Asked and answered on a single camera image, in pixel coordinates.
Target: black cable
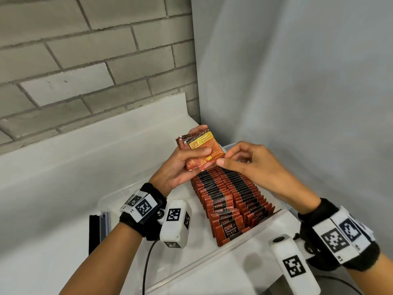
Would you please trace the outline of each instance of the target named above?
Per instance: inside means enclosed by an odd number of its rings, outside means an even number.
[[[153,242],[153,244],[150,247],[149,253],[147,254],[147,259],[146,259],[146,265],[145,265],[145,272],[143,273],[143,285],[142,285],[142,295],[145,295],[145,280],[146,280],[146,270],[147,270],[147,263],[149,262],[149,257],[151,250],[153,249],[154,244],[157,243],[160,239],[157,239],[156,241]]]
[[[346,282],[346,281],[344,281],[344,280],[342,280],[340,278],[330,277],[328,275],[316,275],[315,278],[326,278],[326,279],[336,280],[336,281],[338,281],[340,283],[343,283],[343,284],[347,285],[348,287],[352,288],[352,290],[354,290],[356,293],[358,293],[360,295],[363,295],[357,288],[355,288],[350,283],[348,283],[348,282]]]

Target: concrete block wall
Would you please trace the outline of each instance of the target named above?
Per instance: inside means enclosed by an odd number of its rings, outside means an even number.
[[[0,0],[0,154],[184,91],[191,0]]]

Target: black fabric band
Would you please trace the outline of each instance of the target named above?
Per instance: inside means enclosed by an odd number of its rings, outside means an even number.
[[[321,204],[319,204],[313,212],[304,215],[300,213],[298,214],[298,217],[302,222],[299,234],[300,237],[306,241],[315,255],[308,259],[307,262],[319,270],[332,271],[340,267],[340,263],[336,260],[312,227],[331,217],[333,214],[338,212],[339,209],[327,199],[321,200]],[[364,236],[371,242],[371,245],[369,245],[359,256],[344,263],[344,267],[358,271],[366,271],[377,261],[380,254],[378,244],[375,241],[371,241],[367,234],[364,234]]]
[[[167,205],[167,199],[162,195],[162,193],[156,189],[151,183],[145,183],[141,188],[140,191],[150,193],[151,196],[156,200],[159,204],[157,209],[165,209]],[[142,237],[146,237],[148,241],[154,241],[160,238],[160,231],[161,225],[157,221],[157,209],[154,212],[149,213],[146,217],[147,220],[141,224],[137,223],[130,214],[123,212],[120,216],[120,222],[125,223],[129,227],[133,228]]]

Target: left hand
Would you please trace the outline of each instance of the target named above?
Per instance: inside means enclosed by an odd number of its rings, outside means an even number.
[[[189,131],[198,133],[206,130],[207,125],[199,125]],[[187,182],[200,173],[199,169],[187,170],[185,162],[189,158],[203,157],[211,153],[211,148],[196,148],[192,150],[180,150],[176,148],[172,155],[163,163],[158,171],[150,178],[149,182],[157,188],[164,197],[167,197],[172,189]]]

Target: fingernail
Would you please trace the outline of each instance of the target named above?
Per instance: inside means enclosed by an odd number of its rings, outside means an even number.
[[[223,158],[219,158],[219,159],[217,159],[216,163],[217,163],[217,165],[219,167],[223,167],[224,166],[224,159]]]

